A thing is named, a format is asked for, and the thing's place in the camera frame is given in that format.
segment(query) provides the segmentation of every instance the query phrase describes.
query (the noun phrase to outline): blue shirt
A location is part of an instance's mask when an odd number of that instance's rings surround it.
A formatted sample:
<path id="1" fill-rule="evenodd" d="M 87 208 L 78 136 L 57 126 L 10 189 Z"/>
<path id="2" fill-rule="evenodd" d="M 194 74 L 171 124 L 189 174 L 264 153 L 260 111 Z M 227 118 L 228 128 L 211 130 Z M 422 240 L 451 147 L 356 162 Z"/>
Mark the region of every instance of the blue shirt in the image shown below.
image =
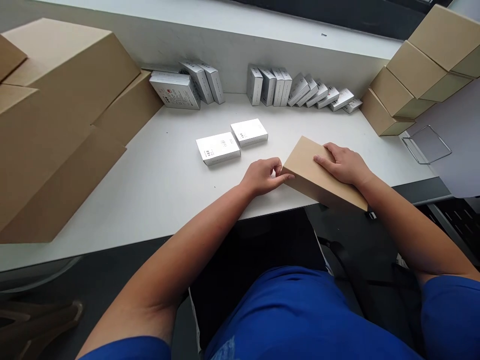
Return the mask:
<path id="1" fill-rule="evenodd" d="M 480 282 L 438 276 L 423 287 L 421 315 L 430 360 L 480 359 Z M 170 359 L 151 336 L 106 344 L 82 357 Z M 333 277 L 284 266 L 265 272 L 205 350 L 205 359 L 420 359 L 401 340 L 353 313 Z"/>

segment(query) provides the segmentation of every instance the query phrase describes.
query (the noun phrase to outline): right hand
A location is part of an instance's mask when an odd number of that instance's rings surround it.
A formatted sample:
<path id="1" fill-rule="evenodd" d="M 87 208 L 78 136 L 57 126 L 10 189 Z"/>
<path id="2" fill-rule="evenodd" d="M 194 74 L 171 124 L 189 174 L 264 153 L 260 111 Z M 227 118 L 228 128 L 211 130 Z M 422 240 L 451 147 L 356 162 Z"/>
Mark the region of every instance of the right hand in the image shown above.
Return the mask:
<path id="1" fill-rule="evenodd" d="M 335 162 L 328 158 L 315 155 L 313 160 L 325 168 L 342 183 L 360 187 L 375 178 L 362 157 L 348 147 L 340 147 L 332 142 L 323 145 L 333 155 Z"/>

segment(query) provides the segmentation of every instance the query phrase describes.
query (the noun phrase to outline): blue sleeve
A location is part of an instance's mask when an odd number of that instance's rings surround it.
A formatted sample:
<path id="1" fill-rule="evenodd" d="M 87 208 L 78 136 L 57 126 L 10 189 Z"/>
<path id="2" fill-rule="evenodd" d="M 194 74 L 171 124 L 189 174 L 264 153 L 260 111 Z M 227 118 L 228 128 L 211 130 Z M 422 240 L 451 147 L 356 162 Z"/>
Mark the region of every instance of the blue sleeve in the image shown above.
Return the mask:
<path id="1" fill-rule="evenodd" d="M 170 360 L 168 344 L 153 336 L 129 337 L 86 353 L 79 360 Z"/>
<path id="2" fill-rule="evenodd" d="M 442 275 L 423 287 L 421 326 L 428 359 L 480 359 L 480 282 Z"/>

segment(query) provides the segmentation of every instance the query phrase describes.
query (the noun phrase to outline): left hand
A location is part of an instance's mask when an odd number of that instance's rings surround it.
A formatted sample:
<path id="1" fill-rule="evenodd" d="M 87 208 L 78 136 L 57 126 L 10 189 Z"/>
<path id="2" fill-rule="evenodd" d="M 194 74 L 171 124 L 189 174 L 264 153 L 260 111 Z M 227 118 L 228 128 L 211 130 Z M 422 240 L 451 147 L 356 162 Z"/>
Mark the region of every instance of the left hand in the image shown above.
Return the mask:
<path id="1" fill-rule="evenodd" d="M 254 197 L 264 195 L 278 188 L 287 180 L 295 179 L 292 174 L 280 175 L 282 162 L 278 157 L 252 162 L 246 170 L 240 185 L 245 187 Z"/>

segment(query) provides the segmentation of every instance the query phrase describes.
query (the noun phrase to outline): white product box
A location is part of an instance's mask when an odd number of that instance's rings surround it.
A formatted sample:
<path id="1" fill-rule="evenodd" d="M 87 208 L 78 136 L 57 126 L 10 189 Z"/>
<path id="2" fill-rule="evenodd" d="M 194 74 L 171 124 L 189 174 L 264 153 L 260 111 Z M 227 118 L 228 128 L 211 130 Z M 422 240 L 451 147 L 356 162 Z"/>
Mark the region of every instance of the white product box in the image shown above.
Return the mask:
<path id="1" fill-rule="evenodd" d="M 259 66 L 258 70 L 260 70 L 260 73 L 263 76 L 260 101 L 263 103 L 263 105 L 270 106 L 274 103 L 274 93 L 277 78 L 266 67 Z"/>
<path id="2" fill-rule="evenodd" d="M 278 67 L 272 67 L 271 73 L 276 78 L 275 92 L 273 94 L 273 106 L 280 106 L 282 103 L 282 95 L 284 94 L 285 79 Z"/>
<path id="3" fill-rule="evenodd" d="M 203 162 L 210 166 L 241 156 L 240 148 L 231 132 L 196 140 Z"/>
<path id="4" fill-rule="evenodd" d="M 291 82 L 290 95 L 288 96 L 288 105 L 295 105 L 306 93 L 310 91 L 310 86 L 305 80 L 304 75 L 299 73 Z"/>
<path id="5" fill-rule="evenodd" d="M 296 105 L 300 108 L 302 107 L 312 96 L 314 96 L 317 91 L 319 90 L 319 87 L 317 85 L 317 82 L 314 80 L 312 75 L 307 74 L 305 76 L 306 83 L 308 84 L 308 87 L 310 88 L 310 91 L 307 92 L 298 102 Z"/>
<path id="6" fill-rule="evenodd" d="M 354 98 L 354 95 L 348 90 L 347 88 L 344 88 L 343 90 L 340 91 L 340 94 L 338 95 L 338 99 L 335 100 L 334 102 L 331 102 L 328 107 L 330 110 L 333 112 L 336 112 L 338 109 L 343 108 L 346 104 L 352 101 Z"/>
<path id="7" fill-rule="evenodd" d="M 190 75 L 155 71 L 150 84 L 167 108 L 200 110 L 200 96 Z"/>
<path id="8" fill-rule="evenodd" d="M 241 148 L 266 141 L 269 133 L 258 119 L 236 122 L 230 125 L 231 132 Z"/>
<path id="9" fill-rule="evenodd" d="M 248 65 L 246 76 L 246 95 L 252 106 L 258 106 L 260 105 L 264 77 L 260 73 L 259 68 L 254 65 Z"/>
<path id="10" fill-rule="evenodd" d="M 318 91 L 306 102 L 307 108 L 315 105 L 329 94 L 329 88 L 322 82 L 322 80 L 318 80 L 316 85 L 318 86 Z"/>
<path id="11" fill-rule="evenodd" d="M 207 74 L 200 66 L 194 64 L 190 61 L 179 61 L 182 66 L 182 73 L 189 74 L 195 83 L 196 90 L 200 95 L 200 99 L 207 104 L 214 102 L 214 97 L 212 91 L 210 90 L 209 80 L 207 79 Z"/>
<path id="12" fill-rule="evenodd" d="M 280 67 L 279 70 L 283 76 L 283 80 L 285 80 L 285 83 L 283 84 L 283 93 L 281 95 L 280 106 L 287 106 L 287 103 L 289 102 L 290 89 L 292 88 L 292 77 L 286 68 Z"/>
<path id="13" fill-rule="evenodd" d="M 357 110 L 362 104 L 363 102 L 361 100 L 354 97 L 347 105 L 342 107 L 342 109 L 345 110 L 347 113 L 351 114 L 355 110 Z"/>
<path id="14" fill-rule="evenodd" d="M 339 91 L 333 87 L 329 86 L 328 87 L 328 95 L 323 98 L 323 100 L 320 100 L 319 102 L 316 103 L 316 107 L 318 109 L 326 107 L 328 104 L 333 103 L 335 100 L 337 100 L 340 96 Z"/>
<path id="15" fill-rule="evenodd" d="M 199 62 L 198 66 L 205 70 L 208 85 L 210 86 L 211 94 L 216 103 L 222 104 L 225 102 L 224 90 L 222 89 L 222 83 L 220 82 L 219 71 L 208 65 L 205 62 Z"/>

